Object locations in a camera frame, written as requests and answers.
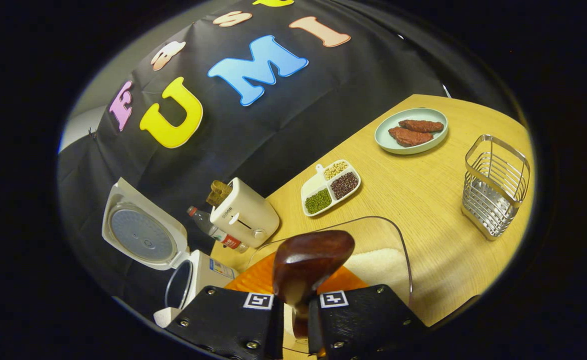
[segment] white appliance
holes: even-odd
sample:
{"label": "white appliance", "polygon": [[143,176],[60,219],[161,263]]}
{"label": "white appliance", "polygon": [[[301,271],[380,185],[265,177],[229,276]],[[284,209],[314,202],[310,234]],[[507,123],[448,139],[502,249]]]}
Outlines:
{"label": "white appliance", "polygon": [[205,253],[191,252],[185,227],[122,177],[111,187],[106,201],[102,237],[120,252],[152,269],[179,268],[167,285],[165,302],[172,293],[173,307],[180,310],[204,287],[222,288],[238,276],[238,271]]}
{"label": "white appliance", "polygon": [[280,225],[276,210],[239,178],[227,185],[231,193],[213,207],[211,223],[252,248],[261,246]]}

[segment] gray floor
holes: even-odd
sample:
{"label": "gray floor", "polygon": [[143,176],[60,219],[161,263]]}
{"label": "gray floor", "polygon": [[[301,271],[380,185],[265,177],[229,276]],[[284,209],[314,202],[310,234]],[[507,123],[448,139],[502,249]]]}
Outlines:
{"label": "gray floor", "polygon": [[237,0],[209,0],[194,6],[149,30],[109,60],[84,89],[69,113],[58,152],[60,153],[71,143],[87,135],[90,128],[93,131],[98,127],[108,102],[119,91],[118,87],[123,79],[131,73],[143,57],[186,25],[236,2]]}

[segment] white toaster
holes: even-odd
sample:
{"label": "white toaster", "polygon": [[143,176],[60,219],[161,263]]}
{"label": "white toaster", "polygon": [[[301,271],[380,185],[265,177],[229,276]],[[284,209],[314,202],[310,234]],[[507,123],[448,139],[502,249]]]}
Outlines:
{"label": "white toaster", "polygon": [[227,185],[231,193],[213,207],[211,223],[252,248],[261,246],[280,225],[276,210],[239,178]]}

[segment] red beans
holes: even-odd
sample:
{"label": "red beans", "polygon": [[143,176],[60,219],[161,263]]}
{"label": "red beans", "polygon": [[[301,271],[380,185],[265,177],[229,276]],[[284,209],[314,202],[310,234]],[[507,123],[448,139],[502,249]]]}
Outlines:
{"label": "red beans", "polygon": [[353,172],[348,172],[331,183],[331,189],[336,200],[340,200],[343,196],[349,194],[356,186],[358,186],[358,178]]}

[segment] wire basket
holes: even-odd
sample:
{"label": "wire basket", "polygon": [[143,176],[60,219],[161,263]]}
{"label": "wire basket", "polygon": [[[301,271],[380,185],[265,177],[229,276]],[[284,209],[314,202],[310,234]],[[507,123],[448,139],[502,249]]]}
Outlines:
{"label": "wire basket", "polygon": [[480,135],[465,156],[462,212],[488,240],[502,235],[522,205],[531,168],[525,155],[492,135]]}

